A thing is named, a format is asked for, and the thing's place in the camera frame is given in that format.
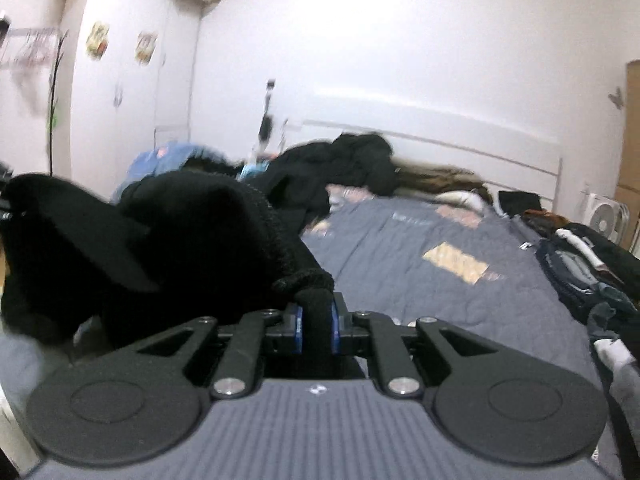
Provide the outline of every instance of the bed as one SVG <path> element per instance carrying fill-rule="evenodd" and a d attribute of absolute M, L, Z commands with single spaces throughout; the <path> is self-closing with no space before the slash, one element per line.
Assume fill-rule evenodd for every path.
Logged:
<path fill-rule="evenodd" d="M 546 208 L 556 206 L 557 143 L 441 110 L 318 93 L 287 118 L 280 142 L 289 147 L 334 139 L 345 130 L 381 132 L 397 156 L 468 168 L 493 192 L 526 190 L 540 195 Z M 336 207 L 303 240 L 334 276 L 350 310 L 383 312 L 402 324 L 437 317 L 601 387 L 585 328 L 558 301 L 510 220 L 489 207 L 478 214 L 423 200 L 374 198 L 361 190 L 333 192 Z M 23 339 L 4 338 L 3 344 L 5 355 L 16 355 L 23 345 L 20 362 L 0 366 L 0 382 L 10 384 L 7 396 L 19 411 L 56 357 Z M 621 477 L 609 428 L 598 461 Z"/>

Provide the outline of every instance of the wardrobe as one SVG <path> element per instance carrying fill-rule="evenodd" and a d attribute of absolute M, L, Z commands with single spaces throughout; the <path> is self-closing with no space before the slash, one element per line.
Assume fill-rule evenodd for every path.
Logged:
<path fill-rule="evenodd" d="M 56 175 L 108 199 L 139 153 L 189 139 L 201 17 L 202 7 L 191 0 L 66 0 L 52 142 Z M 101 56 L 96 27 L 101 33 L 108 27 Z M 152 54 L 141 62 L 144 38 L 155 38 L 155 48 L 147 41 Z"/>
<path fill-rule="evenodd" d="M 629 225 L 620 245 L 629 249 L 640 217 L 640 60 L 626 66 L 626 123 L 615 199 L 629 208 Z"/>

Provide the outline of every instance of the yellow patch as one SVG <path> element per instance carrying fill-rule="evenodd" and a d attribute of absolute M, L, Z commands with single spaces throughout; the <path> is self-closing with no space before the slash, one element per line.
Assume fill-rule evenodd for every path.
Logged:
<path fill-rule="evenodd" d="M 489 268 L 489 264 L 479 262 L 473 256 L 463 253 L 460 249 L 446 242 L 424 253 L 422 259 L 441 269 L 453 272 L 469 285 L 475 285 Z"/>

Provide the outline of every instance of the white logo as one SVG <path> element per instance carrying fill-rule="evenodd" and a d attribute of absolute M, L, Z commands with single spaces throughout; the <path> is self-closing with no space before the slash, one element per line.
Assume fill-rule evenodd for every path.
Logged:
<path fill-rule="evenodd" d="M 317 396 L 321 396 L 322 394 L 327 393 L 328 388 L 326 386 L 322 386 L 322 384 L 314 384 L 311 388 L 308 389 L 310 394 L 314 394 Z"/>

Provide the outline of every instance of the ribbed gray surface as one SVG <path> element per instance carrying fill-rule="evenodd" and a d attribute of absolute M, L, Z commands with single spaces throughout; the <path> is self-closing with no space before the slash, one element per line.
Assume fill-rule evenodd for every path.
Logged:
<path fill-rule="evenodd" d="M 52 461 L 33 480 L 602 480 L 588 459 L 518 470 L 467 454 L 415 402 L 370 381 L 266 381 L 254 396 L 217 403 L 187 441 L 150 462 L 78 470 Z"/>

